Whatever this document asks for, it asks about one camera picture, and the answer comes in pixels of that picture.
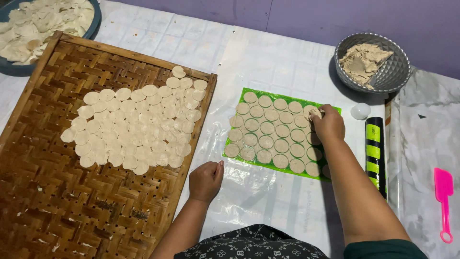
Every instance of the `purple wall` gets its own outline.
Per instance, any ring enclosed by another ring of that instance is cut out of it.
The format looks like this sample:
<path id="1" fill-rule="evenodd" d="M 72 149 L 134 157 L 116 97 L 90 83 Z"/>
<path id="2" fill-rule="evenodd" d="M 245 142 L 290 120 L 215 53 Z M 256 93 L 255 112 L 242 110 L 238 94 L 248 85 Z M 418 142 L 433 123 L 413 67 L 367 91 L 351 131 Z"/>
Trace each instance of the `purple wall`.
<path id="1" fill-rule="evenodd" d="M 117 0 L 335 46 L 374 32 L 401 46 L 421 69 L 460 79 L 457 0 Z"/>

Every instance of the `white plastic cup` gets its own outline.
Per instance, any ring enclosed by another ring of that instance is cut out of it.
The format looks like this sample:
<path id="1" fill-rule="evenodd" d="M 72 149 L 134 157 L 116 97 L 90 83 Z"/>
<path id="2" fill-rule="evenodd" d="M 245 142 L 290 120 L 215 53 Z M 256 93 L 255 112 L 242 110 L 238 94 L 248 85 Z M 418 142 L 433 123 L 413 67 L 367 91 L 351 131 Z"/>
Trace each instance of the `white plastic cup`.
<path id="1" fill-rule="evenodd" d="M 363 102 L 360 102 L 351 109 L 350 113 L 353 118 L 363 120 L 371 114 L 371 107 Z"/>

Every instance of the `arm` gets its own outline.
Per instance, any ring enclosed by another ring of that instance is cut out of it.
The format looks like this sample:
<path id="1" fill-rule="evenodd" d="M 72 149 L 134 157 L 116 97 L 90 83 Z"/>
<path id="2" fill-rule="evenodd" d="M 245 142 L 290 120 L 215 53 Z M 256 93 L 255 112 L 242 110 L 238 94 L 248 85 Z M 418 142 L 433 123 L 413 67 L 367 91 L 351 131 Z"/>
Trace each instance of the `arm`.
<path id="1" fill-rule="evenodd" d="M 406 230 L 359 165 L 345 143 L 345 125 L 329 104 L 325 116 L 311 116 L 331 172 L 335 200 L 345 236 L 345 245 L 359 241 L 404 239 Z"/>
<path id="2" fill-rule="evenodd" d="M 220 189 L 224 162 L 207 162 L 190 174 L 190 196 L 150 259 L 172 259 L 198 243 L 206 211 Z"/>

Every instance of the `dark green sleeve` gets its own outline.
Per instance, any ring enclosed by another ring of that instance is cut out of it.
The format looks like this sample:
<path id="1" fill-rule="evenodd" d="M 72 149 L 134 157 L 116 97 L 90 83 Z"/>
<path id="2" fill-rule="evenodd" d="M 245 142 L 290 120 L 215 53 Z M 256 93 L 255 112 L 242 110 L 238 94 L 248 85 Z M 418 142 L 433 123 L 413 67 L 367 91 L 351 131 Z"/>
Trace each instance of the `dark green sleeve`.
<path id="1" fill-rule="evenodd" d="M 402 239 L 364 241 L 345 247 L 345 259 L 428 259 L 412 242 Z"/>

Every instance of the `blue bowl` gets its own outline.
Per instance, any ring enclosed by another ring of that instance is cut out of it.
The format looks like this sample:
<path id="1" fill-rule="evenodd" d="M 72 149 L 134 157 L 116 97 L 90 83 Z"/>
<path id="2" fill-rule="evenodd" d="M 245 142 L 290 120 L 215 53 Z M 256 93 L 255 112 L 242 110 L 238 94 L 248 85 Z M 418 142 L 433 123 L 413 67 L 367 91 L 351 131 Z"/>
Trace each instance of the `blue bowl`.
<path id="1" fill-rule="evenodd" d="M 102 14 L 98 1 L 89 1 L 94 7 L 94 18 L 91 22 L 91 25 L 88 28 L 88 31 L 86 31 L 85 35 L 83 35 L 83 38 L 94 39 L 101 25 Z M 4 5 L 2 8 L 0 8 L 0 22 L 8 22 L 10 20 L 8 15 L 10 14 L 11 10 L 19 9 L 19 3 L 22 2 L 32 2 L 32 0 L 13 0 L 8 4 Z M 35 64 L 13 65 L 13 62 L 9 62 L 5 58 L 0 57 L 0 73 L 2 74 L 14 77 L 28 77 L 32 74 L 32 71 L 34 71 L 34 69 Z"/>

